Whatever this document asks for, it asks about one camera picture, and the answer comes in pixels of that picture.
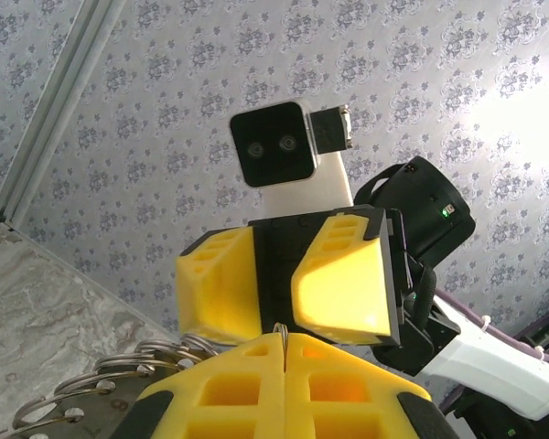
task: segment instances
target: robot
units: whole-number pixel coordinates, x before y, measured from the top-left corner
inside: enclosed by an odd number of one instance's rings
[[[181,332],[233,348],[146,387],[112,439],[457,437],[423,388],[334,344],[457,381],[532,427],[483,437],[549,437],[549,355],[436,289],[475,221],[434,166],[391,166],[352,197],[346,105],[282,102],[230,128],[266,218],[187,247],[177,291]]]

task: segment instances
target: floor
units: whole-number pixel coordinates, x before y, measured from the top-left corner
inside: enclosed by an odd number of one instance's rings
[[[60,382],[163,330],[0,224],[0,430]]]

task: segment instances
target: floral wallpaper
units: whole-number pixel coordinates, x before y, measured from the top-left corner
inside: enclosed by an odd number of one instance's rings
[[[549,0],[129,1],[22,231],[177,331],[176,255],[263,212],[229,118],[295,97],[350,104],[353,190],[414,155],[460,189],[442,288],[511,333],[549,311]]]
[[[79,5],[0,0],[0,186]]]

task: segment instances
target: purple cable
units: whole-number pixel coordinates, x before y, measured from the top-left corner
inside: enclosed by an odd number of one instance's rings
[[[459,311],[462,315],[464,315],[474,325],[477,325],[479,327],[482,327],[484,325],[482,317],[474,313],[468,306],[461,303],[453,295],[438,289],[436,289],[436,295],[442,300],[444,300],[445,302],[447,302],[452,307],[456,308],[457,311]],[[488,327],[486,328],[486,332],[491,334],[498,340],[506,343],[507,345],[510,345],[513,348],[520,350],[523,354],[526,354],[530,357],[534,357],[536,359],[539,359],[541,357],[541,353],[538,350],[531,348],[530,346],[504,334],[502,331],[500,331],[496,327],[488,325]],[[544,361],[549,363],[549,354],[544,354]],[[440,410],[442,412],[446,411],[449,408],[449,406],[453,403],[453,401],[458,398],[458,396],[461,394],[463,390],[464,390],[464,387],[459,386],[455,388],[453,391],[451,391],[446,396],[446,398],[441,402],[441,404],[439,404]]]

